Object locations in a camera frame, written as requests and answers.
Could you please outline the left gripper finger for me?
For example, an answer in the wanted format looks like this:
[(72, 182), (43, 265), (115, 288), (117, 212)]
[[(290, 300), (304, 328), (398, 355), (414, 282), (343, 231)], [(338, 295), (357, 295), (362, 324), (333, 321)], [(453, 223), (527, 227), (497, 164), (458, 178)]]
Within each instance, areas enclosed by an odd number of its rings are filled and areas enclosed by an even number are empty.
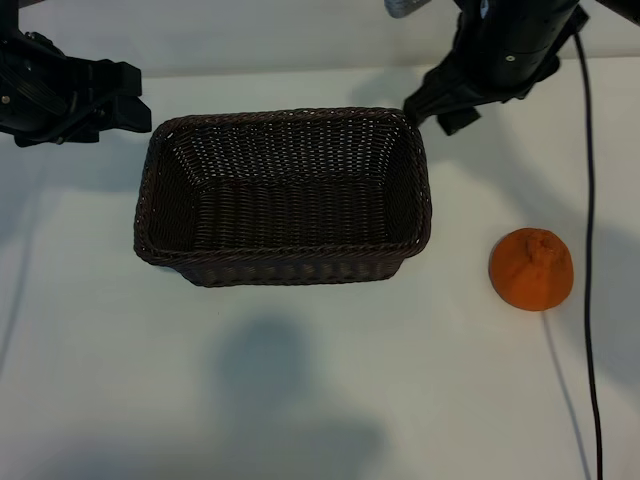
[(75, 57), (69, 57), (68, 60), (81, 88), (92, 89), (96, 94), (142, 95), (141, 70), (129, 63)]
[(99, 124), (101, 131), (150, 132), (151, 110), (138, 97), (116, 96), (102, 107)]

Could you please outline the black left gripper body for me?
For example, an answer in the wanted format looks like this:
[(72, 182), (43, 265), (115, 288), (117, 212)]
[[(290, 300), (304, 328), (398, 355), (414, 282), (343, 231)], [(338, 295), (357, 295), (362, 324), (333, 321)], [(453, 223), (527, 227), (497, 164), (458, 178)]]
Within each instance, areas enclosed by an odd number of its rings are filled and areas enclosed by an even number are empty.
[(102, 61), (65, 55), (38, 33), (1, 34), (1, 131), (19, 147), (96, 143)]

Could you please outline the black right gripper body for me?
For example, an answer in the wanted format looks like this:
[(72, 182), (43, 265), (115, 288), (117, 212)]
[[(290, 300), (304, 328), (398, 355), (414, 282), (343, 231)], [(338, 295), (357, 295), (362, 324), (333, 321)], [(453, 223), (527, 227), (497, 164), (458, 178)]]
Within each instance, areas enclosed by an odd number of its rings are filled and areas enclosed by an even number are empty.
[(480, 44), (453, 48), (459, 75), (452, 100), (459, 104), (484, 104), (524, 98), (532, 87), (559, 68), (553, 44)]

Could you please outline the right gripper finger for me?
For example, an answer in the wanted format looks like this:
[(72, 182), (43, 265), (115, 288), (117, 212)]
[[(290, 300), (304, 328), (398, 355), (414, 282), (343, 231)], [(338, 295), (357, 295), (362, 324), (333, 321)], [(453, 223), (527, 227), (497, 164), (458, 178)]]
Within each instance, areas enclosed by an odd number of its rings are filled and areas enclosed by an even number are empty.
[(454, 135), (480, 119), (475, 107), (450, 111), (438, 115), (438, 124), (446, 135)]
[(456, 56), (448, 54), (429, 70), (421, 86), (403, 104), (403, 112), (415, 125), (431, 116), (450, 114), (474, 107), (474, 93)]

